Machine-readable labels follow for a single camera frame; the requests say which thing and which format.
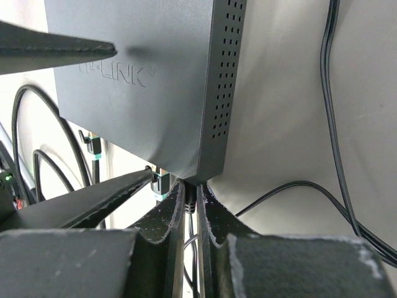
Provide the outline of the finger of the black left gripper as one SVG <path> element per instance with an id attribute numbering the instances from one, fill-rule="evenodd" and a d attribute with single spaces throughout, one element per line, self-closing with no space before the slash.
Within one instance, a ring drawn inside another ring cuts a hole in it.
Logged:
<path id="1" fill-rule="evenodd" d="M 114 44 L 49 34 L 1 22 L 1 74 L 77 65 L 113 57 Z"/>
<path id="2" fill-rule="evenodd" d="M 96 228 L 102 220 L 151 182 L 152 169 L 93 184 L 15 210 L 1 221 L 1 231 L 15 229 Z"/>

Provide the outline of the dark grey network switch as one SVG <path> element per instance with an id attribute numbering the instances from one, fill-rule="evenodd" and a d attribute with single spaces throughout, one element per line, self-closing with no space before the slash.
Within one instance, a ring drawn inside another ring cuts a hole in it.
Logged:
<path id="1" fill-rule="evenodd" d="M 112 42 L 55 68 L 60 114 L 192 184 L 222 173 L 246 1 L 46 1 L 54 34 Z"/>

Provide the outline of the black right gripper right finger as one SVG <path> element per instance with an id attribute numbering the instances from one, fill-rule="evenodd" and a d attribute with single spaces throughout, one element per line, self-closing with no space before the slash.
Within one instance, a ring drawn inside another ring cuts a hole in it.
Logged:
<path id="1" fill-rule="evenodd" d="M 357 237 L 261 235 L 207 184 L 197 189 L 203 297 L 395 297 L 379 257 Z"/>

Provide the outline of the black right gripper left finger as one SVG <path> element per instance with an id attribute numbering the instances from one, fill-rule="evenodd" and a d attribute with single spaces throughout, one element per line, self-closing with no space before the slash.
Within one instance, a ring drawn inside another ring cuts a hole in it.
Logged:
<path id="1" fill-rule="evenodd" d="M 181 297 L 185 186 L 125 230 L 1 234 L 2 297 Z"/>

